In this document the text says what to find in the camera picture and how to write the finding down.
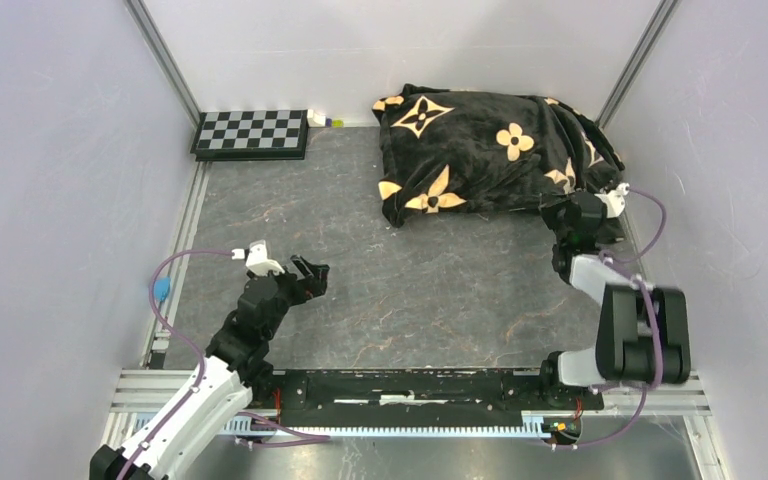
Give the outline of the black floral pillowcase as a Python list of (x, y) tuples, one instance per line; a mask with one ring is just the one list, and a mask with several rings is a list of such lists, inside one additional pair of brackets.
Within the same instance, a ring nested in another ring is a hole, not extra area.
[(601, 127), (552, 97), (407, 84), (371, 111), (381, 211), (396, 228), (438, 213), (535, 213), (544, 197), (606, 193), (623, 180)]

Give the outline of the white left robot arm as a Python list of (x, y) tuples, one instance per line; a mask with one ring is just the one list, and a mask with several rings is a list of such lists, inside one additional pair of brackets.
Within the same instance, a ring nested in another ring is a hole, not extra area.
[(269, 257), (262, 241), (220, 254), (245, 264), (248, 280), (236, 307), (205, 349), (157, 317), (195, 353), (197, 366), (146, 426), (117, 448), (99, 447), (90, 478), (179, 479), (235, 415), (272, 399), (269, 343), (290, 308), (326, 293), (330, 267), (293, 255), (297, 270), (290, 272)]

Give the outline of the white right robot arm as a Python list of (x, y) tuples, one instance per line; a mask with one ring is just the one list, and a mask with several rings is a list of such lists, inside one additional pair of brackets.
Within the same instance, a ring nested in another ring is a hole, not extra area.
[(626, 260), (601, 248), (597, 238), (600, 228), (624, 212), (633, 191), (622, 183), (608, 193), (579, 190), (540, 199), (540, 217), (555, 235), (554, 271), (600, 308), (593, 346), (553, 352), (540, 366), (538, 396), (551, 408), (566, 406), (578, 387), (634, 383), (655, 389), (690, 378), (684, 292), (626, 270)]

